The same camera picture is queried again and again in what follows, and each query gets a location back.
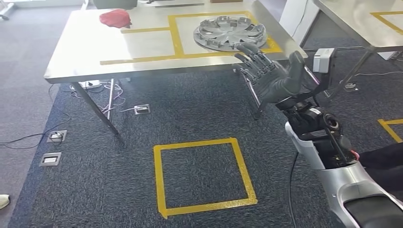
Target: red wire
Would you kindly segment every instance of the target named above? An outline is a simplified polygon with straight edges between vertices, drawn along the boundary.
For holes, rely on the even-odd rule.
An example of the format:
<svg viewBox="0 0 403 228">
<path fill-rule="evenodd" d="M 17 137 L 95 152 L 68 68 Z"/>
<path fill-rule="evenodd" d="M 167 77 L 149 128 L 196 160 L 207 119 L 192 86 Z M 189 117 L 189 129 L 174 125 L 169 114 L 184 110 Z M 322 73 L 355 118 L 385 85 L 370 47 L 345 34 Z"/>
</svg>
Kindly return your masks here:
<svg viewBox="0 0 403 228">
<path fill-rule="evenodd" d="M 356 159 L 357 161 L 360 159 L 360 155 L 359 155 L 357 152 L 355 152 L 355 151 L 353 151 L 353 150 L 350 150 L 350 152 L 354 154 L 355 159 Z"/>
</svg>

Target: power strip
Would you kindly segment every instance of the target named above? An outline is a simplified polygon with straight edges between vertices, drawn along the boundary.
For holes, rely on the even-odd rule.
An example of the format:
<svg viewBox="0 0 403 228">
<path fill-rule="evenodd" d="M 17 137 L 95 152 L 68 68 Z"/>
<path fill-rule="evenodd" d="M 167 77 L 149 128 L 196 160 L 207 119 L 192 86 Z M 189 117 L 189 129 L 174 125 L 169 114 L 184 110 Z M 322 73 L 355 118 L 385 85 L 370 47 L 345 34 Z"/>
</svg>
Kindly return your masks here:
<svg viewBox="0 0 403 228">
<path fill-rule="evenodd" d="M 92 88 L 97 88 L 101 86 L 101 83 L 99 80 L 92 80 L 92 81 L 85 81 L 85 82 L 79 82 L 81 87 L 84 89 L 92 89 Z M 73 86 L 70 86 L 71 91 L 75 91 Z"/>
</svg>

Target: shoe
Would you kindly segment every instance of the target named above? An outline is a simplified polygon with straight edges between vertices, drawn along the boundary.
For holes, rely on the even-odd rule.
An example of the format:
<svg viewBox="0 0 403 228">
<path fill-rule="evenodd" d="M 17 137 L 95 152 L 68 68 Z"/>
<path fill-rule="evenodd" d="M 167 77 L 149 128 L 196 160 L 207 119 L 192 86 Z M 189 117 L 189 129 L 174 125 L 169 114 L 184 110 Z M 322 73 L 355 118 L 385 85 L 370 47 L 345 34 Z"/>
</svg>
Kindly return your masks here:
<svg viewBox="0 0 403 228">
<path fill-rule="evenodd" d="M 9 195 L 0 195 L 0 209 L 5 208 L 10 203 Z"/>
</svg>

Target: robotic finger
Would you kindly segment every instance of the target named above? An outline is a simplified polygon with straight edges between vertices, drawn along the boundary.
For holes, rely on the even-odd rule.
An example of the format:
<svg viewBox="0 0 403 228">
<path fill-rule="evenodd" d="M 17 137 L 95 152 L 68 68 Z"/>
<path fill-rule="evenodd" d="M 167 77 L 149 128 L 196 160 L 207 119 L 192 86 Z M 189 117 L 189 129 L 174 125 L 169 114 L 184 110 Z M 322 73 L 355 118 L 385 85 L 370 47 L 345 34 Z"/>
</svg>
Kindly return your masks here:
<svg viewBox="0 0 403 228">
<path fill-rule="evenodd" d="M 258 56 L 258 58 L 269 67 L 269 70 L 272 70 L 275 68 L 275 65 L 273 64 L 273 61 L 271 61 L 267 56 L 259 50 L 259 48 L 253 44 L 243 44 L 243 46 L 250 50 L 253 54 Z"/>
<path fill-rule="evenodd" d="M 249 60 L 245 56 L 239 53 L 236 53 L 234 56 L 242 61 L 248 68 L 252 70 L 252 73 L 256 74 L 258 77 L 261 77 L 261 75 L 264 73 L 263 70 L 261 70 L 253 61 Z"/>
<path fill-rule="evenodd" d="M 238 45 L 237 49 L 245 53 L 245 55 L 247 55 L 254 63 L 256 63 L 256 65 L 258 65 L 264 72 L 267 72 L 269 70 L 269 67 L 265 64 L 265 62 L 244 45 Z"/>
<path fill-rule="evenodd" d="M 233 67 L 239 70 L 252 83 L 252 85 L 256 84 L 257 76 L 252 74 L 248 69 L 239 64 L 234 64 Z"/>
</svg>

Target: black cable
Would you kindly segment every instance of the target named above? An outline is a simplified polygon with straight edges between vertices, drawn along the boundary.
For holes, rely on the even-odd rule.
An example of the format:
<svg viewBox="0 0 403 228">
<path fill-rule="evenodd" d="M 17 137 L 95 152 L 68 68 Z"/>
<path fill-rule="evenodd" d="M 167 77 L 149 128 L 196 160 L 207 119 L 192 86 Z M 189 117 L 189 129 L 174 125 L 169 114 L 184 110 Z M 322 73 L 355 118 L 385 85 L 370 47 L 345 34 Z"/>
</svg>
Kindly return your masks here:
<svg viewBox="0 0 403 228">
<path fill-rule="evenodd" d="M 295 162 L 297 161 L 298 158 L 298 152 L 295 154 L 294 156 L 294 160 L 292 162 L 292 166 L 290 169 L 290 173 L 289 173 L 289 183 L 288 183 L 288 207 L 289 207 L 289 211 L 290 211 L 290 216 L 291 216 L 291 220 L 292 220 L 292 224 L 294 225 L 294 228 L 297 228 L 297 223 L 295 221 L 295 217 L 294 217 L 294 211 L 292 209 L 292 200 L 291 200 L 291 182 L 292 182 L 292 173 L 294 171 L 294 167 L 295 167 Z"/>
<path fill-rule="evenodd" d="M 319 102 L 316 99 L 316 95 L 313 95 L 312 98 L 314 99 L 314 102 L 315 102 L 316 106 L 320 107 Z"/>
<path fill-rule="evenodd" d="M 51 85 L 51 86 L 49 87 L 49 90 L 48 90 L 49 98 L 50 98 L 50 100 L 52 101 L 52 107 L 56 108 L 57 110 L 59 110 L 59 111 L 60 111 L 61 113 L 63 113 L 64 115 L 68 116 L 68 119 L 67 119 L 66 121 L 62 122 L 62 123 L 57 124 L 56 126 L 50 128 L 50 129 L 46 130 L 44 133 L 38 133 L 38 134 L 32 134 L 32 135 L 24 136 L 24 137 L 22 137 L 22 138 L 20 138 L 20 139 L 8 141 L 8 142 L 0 142 L 0 146 L 5 146 L 5 147 L 7 147 L 7 148 L 14 149 L 14 150 L 24 150 L 24 149 L 31 149 L 31 148 L 37 147 L 37 146 L 40 144 L 40 142 L 43 140 L 43 138 L 44 138 L 45 136 L 48 136 L 48 135 L 47 135 L 48 132 L 50 132 L 51 130 L 53 130 L 53 129 L 55 129 L 55 128 L 57 128 L 57 127 L 59 127 L 59 126 L 65 124 L 65 123 L 67 123 L 67 122 L 69 122 L 69 121 L 71 120 L 71 116 L 70 116 L 69 114 L 65 113 L 63 110 L 61 110 L 61 109 L 59 109 L 58 107 L 55 106 L 55 102 L 53 101 L 53 98 L 52 98 L 52 96 L 50 95 L 50 90 L 52 89 L 52 87 L 53 87 L 53 85 Z M 15 142 L 24 140 L 24 139 L 26 139 L 26 138 L 30 138 L 30 137 L 38 136 L 38 135 L 42 135 L 42 137 L 40 138 L 38 144 L 36 144 L 35 146 L 25 147 L 25 148 L 15 148 L 15 147 L 10 147 L 10 146 L 8 146 L 8 144 L 10 144 L 10 143 L 15 143 Z"/>
</svg>

